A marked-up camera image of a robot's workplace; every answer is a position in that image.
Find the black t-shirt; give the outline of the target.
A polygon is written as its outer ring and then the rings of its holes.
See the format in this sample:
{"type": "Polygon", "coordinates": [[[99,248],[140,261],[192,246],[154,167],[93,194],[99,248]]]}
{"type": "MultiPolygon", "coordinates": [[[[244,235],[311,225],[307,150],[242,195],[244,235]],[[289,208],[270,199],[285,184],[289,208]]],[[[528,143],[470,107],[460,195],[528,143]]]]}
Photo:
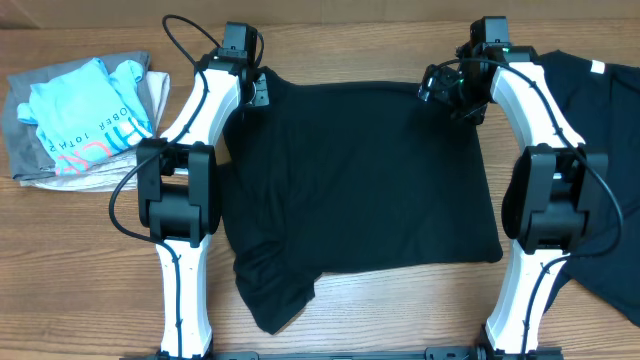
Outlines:
{"type": "Polygon", "coordinates": [[[326,273],[503,255],[476,128],[402,82],[296,85],[235,112],[219,169],[240,296],[274,334],[326,273]]]}

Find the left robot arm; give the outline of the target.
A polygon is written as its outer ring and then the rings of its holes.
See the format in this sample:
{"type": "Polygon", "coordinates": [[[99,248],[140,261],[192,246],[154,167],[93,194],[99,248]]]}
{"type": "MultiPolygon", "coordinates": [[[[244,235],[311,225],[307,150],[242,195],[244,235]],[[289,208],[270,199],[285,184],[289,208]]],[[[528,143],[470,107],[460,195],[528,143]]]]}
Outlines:
{"type": "Polygon", "coordinates": [[[137,149],[139,217],[155,243],[163,276],[160,359],[211,354],[207,255],[221,212],[214,147],[229,116],[254,100],[254,69],[246,50],[204,55],[175,123],[137,149]]]}

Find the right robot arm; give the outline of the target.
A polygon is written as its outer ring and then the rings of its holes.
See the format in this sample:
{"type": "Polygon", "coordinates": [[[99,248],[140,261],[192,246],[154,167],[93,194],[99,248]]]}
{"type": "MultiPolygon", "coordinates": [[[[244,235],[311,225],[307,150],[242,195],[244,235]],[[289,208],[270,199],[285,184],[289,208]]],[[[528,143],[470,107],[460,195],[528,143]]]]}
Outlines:
{"type": "Polygon", "coordinates": [[[460,359],[560,359],[538,331],[556,278],[576,256],[611,191],[608,158],[590,151],[557,106],[530,47],[461,50],[429,66],[418,96],[449,107],[455,120],[481,123],[491,103],[506,115],[521,154],[501,205],[511,250],[498,301],[478,343],[460,359]]]}

